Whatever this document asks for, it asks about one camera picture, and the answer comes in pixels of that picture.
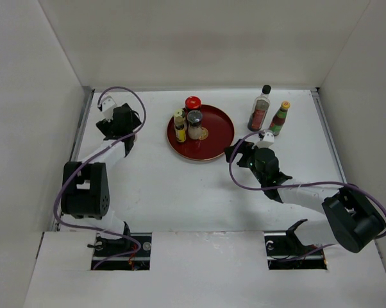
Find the round tray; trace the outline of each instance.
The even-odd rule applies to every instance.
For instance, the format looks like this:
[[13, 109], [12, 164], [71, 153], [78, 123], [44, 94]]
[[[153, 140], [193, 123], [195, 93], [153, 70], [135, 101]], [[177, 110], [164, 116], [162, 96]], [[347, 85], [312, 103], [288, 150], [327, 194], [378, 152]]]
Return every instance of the round tray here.
[[231, 119], [222, 110], [201, 105], [204, 134], [200, 140], [192, 140], [186, 132], [184, 143], [176, 141], [173, 117], [167, 125], [167, 140], [181, 156], [192, 160], [211, 160], [221, 156], [224, 149], [231, 145], [234, 138], [234, 126]]

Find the cable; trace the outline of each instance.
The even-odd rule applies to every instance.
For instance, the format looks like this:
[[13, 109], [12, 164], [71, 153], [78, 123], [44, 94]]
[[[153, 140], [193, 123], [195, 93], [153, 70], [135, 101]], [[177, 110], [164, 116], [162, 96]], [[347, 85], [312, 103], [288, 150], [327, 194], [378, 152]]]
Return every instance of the cable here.
[[312, 250], [311, 252], [308, 252], [304, 255], [300, 255], [299, 257], [294, 257], [294, 258], [289, 258], [289, 259], [277, 259], [278, 262], [291, 262], [291, 261], [298, 261], [298, 260], [301, 260], [301, 259], [305, 259], [305, 257], [308, 257], [309, 255], [312, 255], [313, 253], [315, 252], [319, 252], [320, 250], [323, 250], [324, 248], [327, 248], [327, 247], [330, 247], [330, 246], [334, 246], [335, 244], [327, 244], [327, 245], [324, 245], [324, 246], [321, 246], [321, 247], [317, 247], [316, 249]]
[[85, 230], [95, 230], [95, 231], [98, 231], [98, 232], [101, 232], [101, 233], [105, 233], [105, 234], [110, 234], [110, 235], [115, 235], [115, 236], [119, 236], [119, 237], [122, 237], [124, 239], [127, 239], [133, 243], [136, 244], [137, 248], [130, 251], [130, 252], [123, 252], [123, 253], [118, 253], [116, 255], [111, 255], [109, 257], [106, 257], [104, 258], [103, 260], [100, 260], [98, 263], [96, 263], [96, 265], [93, 267], [93, 270], [95, 270], [99, 265], [101, 265], [102, 263], [104, 263], [105, 261], [107, 261], [108, 259], [111, 259], [111, 258], [114, 258], [114, 257], [120, 257], [122, 255], [129, 255], [129, 254], [133, 254], [133, 253], [137, 253], [141, 248], [142, 248], [142, 245], [134, 238], [130, 237], [130, 236], [127, 236], [127, 235], [124, 235], [124, 234], [119, 234], [119, 233], [115, 233], [115, 232], [111, 232], [111, 231], [107, 231], [107, 230], [104, 230], [104, 229], [101, 229], [101, 228], [96, 228], [96, 227], [88, 227], [88, 226], [79, 226], [79, 225], [73, 225], [71, 223], [66, 223], [64, 222], [58, 215], [58, 208], [59, 208], [59, 203], [60, 203], [60, 200], [62, 199], [62, 194], [65, 192], [66, 188], [68, 187], [68, 185], [75, 179], [76, 175], [90, 162], [92, 162], [95, 158], [99, 157], [100, 155], [106, 153], [111, 147], [115, 146], [116, 144], [118, 144], [119, 142], [123, 141], [124, 139], [126, 138], [129, 138], [133, 135], [135, 135], [137, 132], [139, 132], [145, 122], [146, 122], [146, 108], [142, 102], [142, 100], [140, 99], [140, 97], [134, 93], [132, 90], [126, 88], [126, 87], [110, 87], [110, 88], [107, 88], [106, 90], [104, 90], [100, 97], [99, 97], [99, 100], [97, 101], [97, 105], [99, 106], [100, 102], [101, 102], [101, 98], [108, 92], [108, 91], [111, 91], [111, 90], [114, 90], [114, 89], [121, 89], [121, 90], [125, 90], [127, 92], [130, 92], [132, 93], [136, 98], [137, 100], [139, 101], [140, 105], [142, 106], [142, 109], [143, 109], [143, 121], [142, 121], [142, 124], [133, 132], [133, 133], [129, 133], [127, 134], [126, 136], [123, 136], [119, 139], [117, 139], [115, 142], [113, 142], [110, 146], [106, 147], [105, 149], [97, 152], [95, 155], [93, 155], [92, 157], [90, 157], [89, 159], [87, 159], [86, 161], [84, 161], [71, 175], [70, 177], [68, 177], [68, 179], [66, 180], [66, 182], [62, 185], [62, 188], [60, 189], [59, 193], [57, 194], [56, 196], [56, 199], [55, 199], [55, 203], [53, 204], [53, 216], [55, 217], [55, 220], [61, 224], [61, 225], [64, 225], [64, 226], [67, 226], [69, 228], [77, 228], [77, 229], [85, 229]]
[[[385, 207], [376, 199], [374, 198], [373, 196], [371, 196], [368, 192], [358, 188], [357, 186], [355, 185], [352, 185], [352, 184], [346, 184], [346, 183], [342, 183], [342, 182], [334, 182], [334, 181], [324, 181], [324, 182], [314, 182], [314, 183], [305, 183], [305, 184], [292, 184], [292, 185], [279, 185], [279, 186], [272, 186], [272, 187], [261, 187], [261, 188], [252, 188], [252, 187], [247, 187], [247, 186], [244, 186], [240, 183], [238, 183], [238, 181], [236, 181], [235, 177], [233, 176], [233, 172], [231, 170], [231, 165], [233, 164], [233, 158], [236, 156], [236, 153], [237, 153], [237, 150], [239, 149], [239, 147], [242, 145], [242, 143], [250, 136], [253, 136], [253, 135], [256, 135], [256, 134], [259, 134], [261, 131], [259, 132], [253, 132], [253, 133], [249, 133], [248, 135], [244, 136], [244, 138], [242, 138], [236, 145], [236, 147], [234, 148], [233, 150], [233, 153], [231, 154], [231, 157], [230, 157], [230, 161], [229, 161], [229, 173], [230, 173], [230, 177], [231, 179], [233, 180], [233, 182], [243, 188], [243, 189], [247, 189], [249, 191], [270, 191], [272, 189], [279, 189], [279, 188], [298, 188], [298, 187], [311, 187], [311, 186], [320, 186], [320, 185], [339, 185], [339, 186], [343, 186], [343, 187], [347, 187], [348, 189], [351, 189], [353, 191], [356, 191], [360, 194], [363, 194], [364, 196], [366, 196], [367, 198], [369, 198], [372, 202], [374, 202], [377, 207], [383, 212], [384, 216], [385, 216], [385, 219], [386, 219], [386, 209]], [[385, 237], [386, 236], [386, 229], [383, 233], [379, 234], [378, 236], [376, 236], [375, 238], [376, 239], [380, 239], [382, 237]]]

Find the white table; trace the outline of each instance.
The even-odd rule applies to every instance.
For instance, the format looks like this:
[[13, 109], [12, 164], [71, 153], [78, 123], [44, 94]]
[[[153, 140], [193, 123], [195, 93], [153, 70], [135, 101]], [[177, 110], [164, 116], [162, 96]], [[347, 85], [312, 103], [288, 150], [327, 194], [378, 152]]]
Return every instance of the white table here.
[[[118, 105], [127, 102], [140, 111], [131, 94], [111, 95]], [[173, 152], [165, 128], [191, 95], [231, 117], [235, 142], [248, 133], [259, 90], [140, 93], [146, 126], [108, 181], [110, 205], [132, 232], [154, 232], [151, 270], [89, 271], [92, 250], [86, 244], [93, 241], [92, 232], [48, 233], [25, 307], [386, 307], [386, 274], [374, 243], [359, 254], [340, 246], [327, 249], [327, 271], [268, 270], [261, 230], [287, 229], [302, 218], [309, 219], [305, 225], [324, 230], [326, 218], [236, 187], [224, 157], [200, 163]], [[93, 152], [103, 138], [95, 127], [102, 118], [98, 97], [79, 158]], [[282, 101], [292, 103], [272, 147], [281, 170], [307, 182], [341, 180], [311, 92], [274, 90], [270, 98], [266, 126]], [[248, 169], [235, 166], [234, 173], [241, 183], [258, 186]]]

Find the condiment bottle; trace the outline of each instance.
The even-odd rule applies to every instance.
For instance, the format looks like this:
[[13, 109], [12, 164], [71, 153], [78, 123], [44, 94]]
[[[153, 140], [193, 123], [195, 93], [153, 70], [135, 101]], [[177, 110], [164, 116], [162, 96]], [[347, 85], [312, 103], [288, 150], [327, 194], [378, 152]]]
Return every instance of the condiment bottle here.
[[186, 99], [185, 105], [186, 105], [187, 114], [189, 114], [190, 111], [193, 111], [193, 110], [200, 111], [201, 109], [201, 101], [197, 96], [189, 96]]
[[183, 124], [185, 125], [185, 130], [187, 130], [187, 121], [186, 121], [186, 112], [183, 109], [177, 109], [173, 114], [173, 122], [176, 128], [176, 118], [181, 117], [183, 119]]
[[269, 130], [273, 132], [274, 136], [277, 136], [280, 133], [281, 129], [283, 128], [285, 118], [287, 116], [287, 110], [289, 108], [290, 108], [290, 103], [288, 101], [284, 101], [283, 103], [281, 103], [280, 109], [273, 117]]
[[265, 115], [270, 107], [270, 91], [271, 87], [269, 85], [265, 85], [263, 87], [262, 94], [255, 99], [249, 123], [247, 125], [247, 128], [249, 128], [252, 132], [257, 132], [262, 129]]
[[193, 140], [200, 139], [202, 135], [201, 129], [201, 120], [203, 119], [203, 115], [200, 111], [193, 110], [187, 114], [187, 121], [189, 122], [189, 128], [187, 133], [189, 137]]
[[174, 119], [174, 130], [176, 132], [177, 142], [183, 143], [186, 141], [186, 129], [182, 117]]

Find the wall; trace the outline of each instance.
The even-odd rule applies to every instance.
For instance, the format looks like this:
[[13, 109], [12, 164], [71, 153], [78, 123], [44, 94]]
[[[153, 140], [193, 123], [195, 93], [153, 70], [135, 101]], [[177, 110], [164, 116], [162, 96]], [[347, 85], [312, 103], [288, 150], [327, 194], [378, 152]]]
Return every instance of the wall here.
[[319, 93], [348, 180], [386, 206], [386, 0], [371, 1]]
[[36, 0], [0, 0], [0, 307], [22, 307], [83, 90]]
[[368, 0], [40, 0], [84, 85], [322, 84]]

